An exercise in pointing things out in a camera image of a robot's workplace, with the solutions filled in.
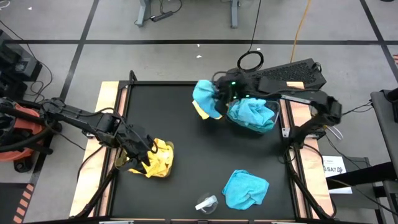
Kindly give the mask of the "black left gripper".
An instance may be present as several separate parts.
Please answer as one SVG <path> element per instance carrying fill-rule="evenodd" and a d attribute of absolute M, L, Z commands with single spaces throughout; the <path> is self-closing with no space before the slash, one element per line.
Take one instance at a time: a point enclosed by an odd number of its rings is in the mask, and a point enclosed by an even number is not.
<path fill-rule="evenodd" d="M 141 174 L 147 174 L 146 168 L 141 161 L 148 161 L 148 152 L 155 146 L 154 139 L 142 126 L 120 126 L 116 131 L 116 140 L 127 152 L 129 159 L 123 163 L 119 170 L 134 169 Z"/>

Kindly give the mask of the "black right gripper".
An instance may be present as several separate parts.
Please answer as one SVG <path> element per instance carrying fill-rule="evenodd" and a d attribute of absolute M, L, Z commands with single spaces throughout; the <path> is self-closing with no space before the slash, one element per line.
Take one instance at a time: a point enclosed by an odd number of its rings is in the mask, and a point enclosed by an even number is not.
<path fill-rule="evenodd" d="M 242 70 L 229 70 L 217 79 L 217 93 L 214 94 L 215 110 L 219 114 L 226 114 L 229 104 L 234 99 L 259 95 L 260 93 L 252 85 L 252 80 Z"/>

